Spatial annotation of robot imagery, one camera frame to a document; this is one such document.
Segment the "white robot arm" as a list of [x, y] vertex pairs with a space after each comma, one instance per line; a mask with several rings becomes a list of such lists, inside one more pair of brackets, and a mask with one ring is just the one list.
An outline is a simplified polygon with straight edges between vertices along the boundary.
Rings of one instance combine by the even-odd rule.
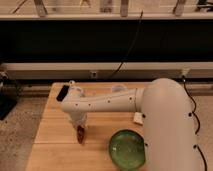
[[184, 88], [160, 78], [145, 88], [83, 97], [71, 86], [61, 102], [64, 112], [140, 112], [147, 171], [198, 171], [192, 107]]

